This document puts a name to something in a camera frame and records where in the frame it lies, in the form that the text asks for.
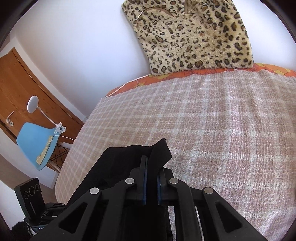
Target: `pillow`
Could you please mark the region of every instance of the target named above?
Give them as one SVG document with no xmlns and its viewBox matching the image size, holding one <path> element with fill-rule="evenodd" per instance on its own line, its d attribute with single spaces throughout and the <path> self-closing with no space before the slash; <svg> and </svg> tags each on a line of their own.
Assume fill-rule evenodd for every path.
<svg viewBox="0 0 296 241">
<path fill-rule="evenodd" d="M 253 66 L 249 37 L 232 0 L 126 0 L 122 9 L 153 75 Z"/>
</svg>

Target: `yellow cloth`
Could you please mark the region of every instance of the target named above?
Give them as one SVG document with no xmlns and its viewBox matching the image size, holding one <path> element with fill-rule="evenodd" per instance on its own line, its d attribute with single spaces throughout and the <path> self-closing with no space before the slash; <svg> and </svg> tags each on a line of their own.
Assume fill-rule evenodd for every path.
<svg viewBox="0 0 296 241">
<path fill-rule="evenodd" d="M 44 159 L 44 157 L 45 157 L 45 155 L 46 155 L 46 153 L 48 151 L 48 148 L 50 146 L 50 143 L 52 142 L 52 139 L 53 139 L 53 136 L 49 136 L 45 148 L 43 149 L 43 151 L 41 152 L 41 154 L 39 156 L 37 156 L 36 162 L 38 163 L 38 165 L 41 165 L 41 163 L 42 163 L 42 161 L 43 161 L 43 159 Z"/>
</svg>

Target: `mattress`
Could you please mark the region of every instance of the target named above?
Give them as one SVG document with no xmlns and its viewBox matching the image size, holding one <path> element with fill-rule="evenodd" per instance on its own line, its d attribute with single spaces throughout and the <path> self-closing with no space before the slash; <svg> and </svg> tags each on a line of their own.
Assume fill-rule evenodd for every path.
<svg viewBox="0 0 296 241">
<path fill-rule="evenodd" d="M 296 77 L 225 71 L 161 81 L 103 98 L 57 179 L 67 203 L 103 151 L 166 138 L 165 167 L 189 186 L 213 187 L 269 241 L 296 218 Z"/>
<path fill-rule="evenodd" d="M 250 71 L 250 72 L 258 72 L 260 70 L 267 70 L 271 73 L 275 73 L 275 74 L 280 74 L 280 75 L 284 75 L 287 77 L 296 77 L 296 71 L 287 69 L 287 68 L 283 68 L 283 67 L 279 67 L 276 65 L 272 65 L 272 64 L 259 64 L 259 63 L 255 63 L 253 65 L 252 68 L 248 68 L 248 69 L 243 69 L 245 71 Z M 182 78 L 182 77 L 186 77 L 186 76 L 190 76 L 192 74 L 198 74 L 198 75 L 206 75 L 206 74 L 217 74 L 217 73 L 222 73 L 225 71 L 235 71 L 235 69 L 232 68 L 218 68 L 218 69 L 198 69 L 198 70 L 186 70 L 186 71 L 180 71 L 180 72 L 174 72 L 174 73 L 170 73 L 170 74 L 163 74 L 163 75 L 158 75 L 158 76 L 154 76 L 152 74 L 137 78 L 135 80 L 129 81 L 126 84 L 116 87 L 112 90 L 110 90 L 106 97 L 109 96 L 115 96 L 119 93 L 123 93 L 126 92 L 128 90 L 131 89 L 135 89 L 138 87 L 142 87 L 145 85 L 150 85 L 150 84 L 155 84 L 158 83 L 160 81 L 165 81 L 165 80 L 171 80 L 171 79 L 175 79 L 175 78 Z"/>
</svg>

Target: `door handle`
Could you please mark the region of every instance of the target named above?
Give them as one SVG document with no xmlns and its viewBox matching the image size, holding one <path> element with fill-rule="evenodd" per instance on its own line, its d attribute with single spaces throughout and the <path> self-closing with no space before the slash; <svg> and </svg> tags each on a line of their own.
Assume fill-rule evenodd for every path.
<svg viewBox="0 0 296 241">
<path fill-rule="evenodd" d="M 7 123 L 9 123 L 9 125 L 12 127 L 13 126 L 13 122 L 12 121 L 10 121 L 10 119 L 9 119 L 9 117 L 12 115 L 14 113 L 14 111 L 13 112 L 11 112 L 10 113 L 10 115 L 9 116 L 7 116 L 7 118 L 6 118 L 6 122 Z"/>
</svg>

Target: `orange bedsheet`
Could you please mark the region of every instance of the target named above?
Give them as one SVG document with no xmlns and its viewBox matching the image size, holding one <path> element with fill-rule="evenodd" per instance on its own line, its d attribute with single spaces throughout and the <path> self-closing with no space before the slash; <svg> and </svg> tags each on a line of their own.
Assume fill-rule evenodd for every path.
<svg viewBox="0 0 296 241">
<path fill-rule="evenodd" d="M 278 67 L 278 66 L 275 66 L 275 65 L 272 65 L 272 64 L 254 64 L 253 68 L 241 69 L 241 70 L 257 72 L 257 71 L 260 71 L 260 70 L 263 70 L 263 69 L 268 70 L 269 72 L 272 72 L 272 73 L 275 73 L 275 74 L 281 74 L 281 75 L 284 75 L 284 76 L 296 77 L 296 71 L 286 69 L 286 68 L 282 68 L 282 67 Z M 121 86 L 116 87 L 113 90 L 110 90 L 106 96 L 108 96 L 108 95 L 114 96 L 114 95 L 117 95 L 119 93 L 123 93 L 123 92 L 126 92 L 128 90 L 140 87 L 140 86 L 150 85 L 150 84 L 154 84 L 154 83 L 164 81 L 164 80 L 171 80 L 171 79 L 174 79 L 174 78 L 182 78 L 182 77 L 190 76 L 192 74 L 199 74 L 199 75 L 217 74 L 217 73 L 222 73 L 222 72 L 225 72 L 225 71 L 234 71 L 234 69 L 223 68 L 223 69 L 187 70 L 187 71 L 175 72 L 175 73 L 171 73 L 171 74 L 164 74 L 164 75 L 158 75 L 158 76 L 154 76 L 154 75 L 151 74 L 151 75 L 139 78 L 139 79 L 137 79 L 135 81 L 132 81 L 130 83 L 125 84 L 118 91 L 116 91 L 116 90 L 119 89 Z"/>
</svg>

